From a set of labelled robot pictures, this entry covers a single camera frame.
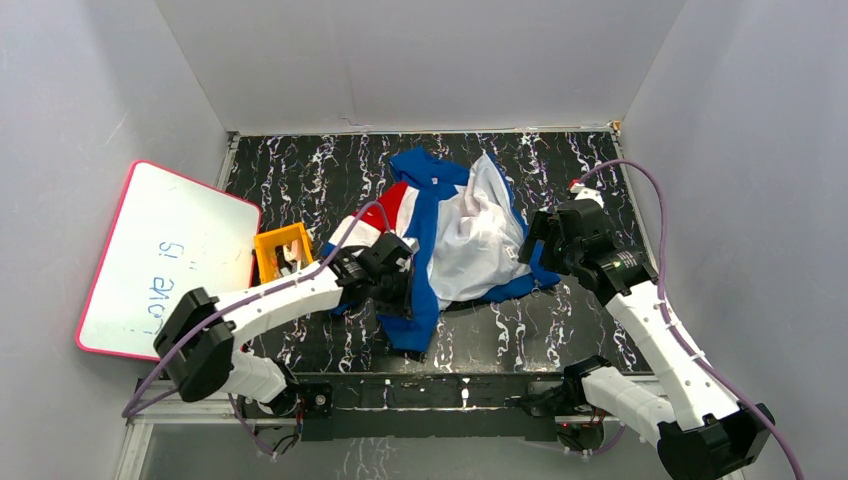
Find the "blue red white jacket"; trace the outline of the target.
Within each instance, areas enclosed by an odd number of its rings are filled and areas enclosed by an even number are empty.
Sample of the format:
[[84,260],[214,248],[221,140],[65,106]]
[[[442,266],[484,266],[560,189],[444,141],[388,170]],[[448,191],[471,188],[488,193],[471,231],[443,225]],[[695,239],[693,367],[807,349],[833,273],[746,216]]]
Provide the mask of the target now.
[[393,349],[426,351],[441,312],[453,303],[503,302],[559,283],[540,265],[538,251],[519,262],[528,226],[488,154],[466,167],[415,148],[395,155],[390,168],[396,182],[377,206],[361,219],[345,217],[321,252],[370,246],[387,229],[416,240],[412,317],[378,317]]

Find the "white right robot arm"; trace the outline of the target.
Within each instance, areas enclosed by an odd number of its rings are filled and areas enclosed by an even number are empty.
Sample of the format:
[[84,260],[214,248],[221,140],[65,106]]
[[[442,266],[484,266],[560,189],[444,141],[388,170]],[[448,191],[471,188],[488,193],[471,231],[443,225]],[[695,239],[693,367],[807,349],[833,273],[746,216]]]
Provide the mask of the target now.
[[724,479],[759,457],[771,412],[762,403],[745,405],[700,366],[702,352],[658,296],[649,256],[615,241],[596,201],[535,212],[519,260],[573,276],[592,292],[635,342],[663,392],[650,392],[594,355],[565,367],[559,386],[527,394],[517,406],[533,415],[543,402],[577,414],[610,413],[656,448],[673,479]]

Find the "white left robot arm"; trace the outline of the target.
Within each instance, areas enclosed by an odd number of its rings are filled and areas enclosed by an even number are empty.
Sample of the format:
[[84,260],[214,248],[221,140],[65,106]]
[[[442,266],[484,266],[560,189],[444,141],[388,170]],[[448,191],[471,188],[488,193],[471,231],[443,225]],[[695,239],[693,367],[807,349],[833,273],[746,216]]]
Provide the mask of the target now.
[[266,285],[219,296],[195,288],[179,300],[154,348],[182,401],[232,394],[288,416],[313,393],[283,363],[244,345],[300,317],[366,301],[408,319],[416,251],[416,240],[385,232],[370,246],[345,246]]

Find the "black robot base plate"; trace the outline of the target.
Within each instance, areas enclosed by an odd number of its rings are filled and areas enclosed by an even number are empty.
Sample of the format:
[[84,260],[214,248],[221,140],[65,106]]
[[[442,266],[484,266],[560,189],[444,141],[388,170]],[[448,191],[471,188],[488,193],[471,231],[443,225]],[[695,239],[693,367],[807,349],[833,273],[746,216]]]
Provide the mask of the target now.
[[279,426],[304,428],[306,442],[365,437],[511,437],[554,442],[578,454],[604,451],[624,433],[617,418],[570,403],[559,373],[301,373],[280,416],[239,398],[277,451]]

